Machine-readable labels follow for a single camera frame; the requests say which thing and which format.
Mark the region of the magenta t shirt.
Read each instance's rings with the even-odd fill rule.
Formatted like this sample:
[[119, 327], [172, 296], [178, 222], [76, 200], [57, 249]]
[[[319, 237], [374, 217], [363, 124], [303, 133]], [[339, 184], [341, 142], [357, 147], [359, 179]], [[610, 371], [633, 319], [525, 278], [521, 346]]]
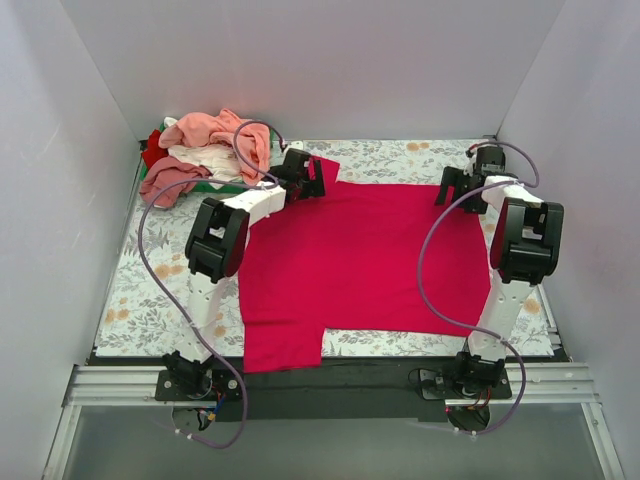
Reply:
[[254, 224], [238, 273], [250, 373], [318, 366], [329, 329], [464, 337], [490, 289], [476, 216], [435, 185], [342, 182]]

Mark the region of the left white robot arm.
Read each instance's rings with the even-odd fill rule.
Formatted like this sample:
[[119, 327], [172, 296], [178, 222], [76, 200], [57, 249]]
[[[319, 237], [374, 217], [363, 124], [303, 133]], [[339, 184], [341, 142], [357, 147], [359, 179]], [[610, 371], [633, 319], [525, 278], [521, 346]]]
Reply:
[[213, 356], [214, 317], [228, 281], [242, 264], [250, 227], [298, 200], [325, 195], [321, 160], [303, 150], [288, 149], [270, 174], [277, 186], [262, 182], [231, 198], [205, 199], [188, 236], [188, 330], [163, 363], [172, 385], [189, 399], [209, 399], [229, 390], [224, 377], [207, 367]]

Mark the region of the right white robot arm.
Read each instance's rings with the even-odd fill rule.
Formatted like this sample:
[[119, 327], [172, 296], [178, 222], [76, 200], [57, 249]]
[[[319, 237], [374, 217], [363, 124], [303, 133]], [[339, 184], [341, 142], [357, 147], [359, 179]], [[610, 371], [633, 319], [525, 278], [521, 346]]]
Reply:
[[436, 205], [473, 214], [493, 208], [499, 217], [489, 249], [489, 294], [463, 349], [432, 379], [438, 392], [489, 396], [506, 384], [507, 338], [527, 298], [559, 261], [565, 209], [533, 195], [537, 181], [508, 173], [509, 146], [496, 140], [473, 144], [465, 152], [467, 165], [446, 167], [441, 176]]

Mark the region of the salmon pink t shirt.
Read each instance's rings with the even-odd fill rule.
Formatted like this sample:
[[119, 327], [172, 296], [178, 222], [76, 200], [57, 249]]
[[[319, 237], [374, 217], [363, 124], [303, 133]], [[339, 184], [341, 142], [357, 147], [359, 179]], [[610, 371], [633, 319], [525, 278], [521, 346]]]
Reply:
[[249, 185], [262, 180], [270, 167], [268, 125], [243, 119], [229, 109], [224, 108], [217, 115], [191, 112], [178, 120], [167, 117], [164, 127], [159, 146], [167, 151], [174, 145], [230, 146], [240, 162], [241, 178]]

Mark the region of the white t shirt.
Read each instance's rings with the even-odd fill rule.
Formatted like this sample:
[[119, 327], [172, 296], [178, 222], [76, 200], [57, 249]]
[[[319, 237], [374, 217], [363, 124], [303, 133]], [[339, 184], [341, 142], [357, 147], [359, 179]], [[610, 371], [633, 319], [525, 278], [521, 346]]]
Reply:
[[225, 182], [241, 181], [241, 166], [234, 150], [225, 144], [204, 147], [174, 145], [168, 153], [183, 163], [206, 168], [215, 179]]

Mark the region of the green plastic basket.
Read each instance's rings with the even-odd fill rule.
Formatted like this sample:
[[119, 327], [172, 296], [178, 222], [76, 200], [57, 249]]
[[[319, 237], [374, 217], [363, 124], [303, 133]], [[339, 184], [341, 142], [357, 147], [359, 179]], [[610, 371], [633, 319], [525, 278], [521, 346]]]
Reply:
[[[269, 127], [269, 133], [270, 133], [269, 150], [272, 151], [274, 148], [274, 143], [280, 141], [280, 135], [279, 135], [279, 132], [275, 130], [272, 125], [268, 124], [268, 127]], [[165, 127], [161, 125], [157, 129], [160, 130], [162, 133]], [[141, 158], [142, 147], [145, 145], [147, 139], [139, 141], [140, 158]], [[144, 180], [145, 177], [147, 176], [147, 173], [148, 173], [148, 169], [144, 165], [143, 160], [141, 158], [141, 166], [139, 167], [138, 179], [140, 181]], [[239, 194], [242, 192], [243, 190], [241, 188], [236, 188], [229, 185], [207, 184], [207, 183], [199, 183], [192, 190], [192, 193], [207, 193], [207, 194]]]

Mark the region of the red t shirt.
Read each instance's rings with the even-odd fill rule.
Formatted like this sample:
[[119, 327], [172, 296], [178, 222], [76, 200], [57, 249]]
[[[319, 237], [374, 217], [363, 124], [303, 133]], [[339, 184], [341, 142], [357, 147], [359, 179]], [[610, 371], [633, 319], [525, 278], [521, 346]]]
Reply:
[[168, 156], [168, 151], [159, 146], [160, 136], [160, 130], [153, 130], [146, 140], [145, 145], [142, 147], [141, 158], [148, 170], [150, 170], [157, 161]]

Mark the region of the floral patterned table mat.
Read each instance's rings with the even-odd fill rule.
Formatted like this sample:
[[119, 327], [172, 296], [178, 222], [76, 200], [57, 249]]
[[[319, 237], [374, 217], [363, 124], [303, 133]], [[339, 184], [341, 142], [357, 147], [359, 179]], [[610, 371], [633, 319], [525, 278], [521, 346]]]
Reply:
[[[436, 184], [447, 165], [465, 162], [467, 140], [329, 140], [300, 142], [300, 147], [337, 161], [340, 179], [352, 183]], [[154, 275], [180, 302], [188, 300], [184, 246], [203, 195], [193, 193], [146, 220], [142, 200], [131, 208], [121, 255], [103, 319], [94, 341], [99, 358], [160, 357], [175, 350], [187, 325], [142, 263], [143, 246]], [[461, 349], [460, 338], [418, 333], [328, 330], [322, 353], [336, 356], [448, 356]]]

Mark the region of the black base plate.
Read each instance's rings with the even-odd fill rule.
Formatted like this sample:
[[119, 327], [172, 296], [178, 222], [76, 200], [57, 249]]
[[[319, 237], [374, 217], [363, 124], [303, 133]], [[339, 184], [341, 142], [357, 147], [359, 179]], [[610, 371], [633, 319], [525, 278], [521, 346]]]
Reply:
[[217, 408], [220, 422], [409, 418], [446, 421], [448, 401], [488, 413], [513, 394], [504, 364], [481, 367], [453, 357], [328, 359], [316, 368], [246, 374], [219, 363], [168, 355], [155, 400]]

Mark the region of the aluminium frame rail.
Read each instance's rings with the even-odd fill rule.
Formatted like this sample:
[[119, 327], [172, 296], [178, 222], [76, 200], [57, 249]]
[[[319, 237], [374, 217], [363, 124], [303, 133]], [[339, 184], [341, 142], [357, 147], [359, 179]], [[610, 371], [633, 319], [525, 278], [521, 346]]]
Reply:
[[[492, 401], [494, 406], [568, 405], [582, 408], [587, 429], [605, 478], [624, 476], [610, 432], [602, 412], [595, 383], [585, 363], [534, 362], [508, 363], [505, 366], [513, 394], [508, 400]], [[80, 415], [88, 407], [175, 407], [188, 409], [184, 403], [155, 400], [158, 375], [164, 367], [157, 362], [140, 365], [77, 366], [73, 369], [63, 400], [63, 412], [43, 476], [62, 478], [78, 431]], [[445, 407], [462, 406], [448, 401]]]

